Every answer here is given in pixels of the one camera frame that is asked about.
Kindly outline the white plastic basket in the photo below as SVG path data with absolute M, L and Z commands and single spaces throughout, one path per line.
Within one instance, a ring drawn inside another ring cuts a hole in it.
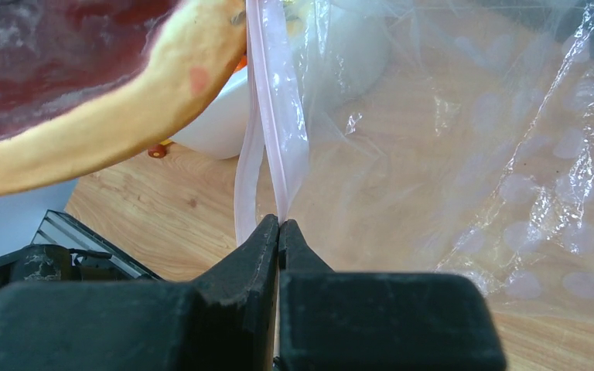
M 215 159 L 238 156 L 244 142 L 250 104 L 248 69 L 245 67 L 234 73 L 206 110 L 171 140 Z

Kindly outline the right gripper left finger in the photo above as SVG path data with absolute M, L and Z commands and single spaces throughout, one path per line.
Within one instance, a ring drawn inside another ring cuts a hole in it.
M 19 281 L 0 290 L 0 370 L 270 370 L 279 222 L 187 282 Z

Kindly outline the clear zip top bag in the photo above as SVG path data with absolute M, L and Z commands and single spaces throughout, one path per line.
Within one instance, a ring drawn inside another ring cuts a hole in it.
M 594 320 L 594 1 L 249 1 L 238 242 Z

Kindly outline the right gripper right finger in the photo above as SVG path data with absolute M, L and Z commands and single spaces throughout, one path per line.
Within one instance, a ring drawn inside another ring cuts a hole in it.
M 457 274 L 336 272 L 283 223 L 280 370 L 505 370 L 476 285 Z

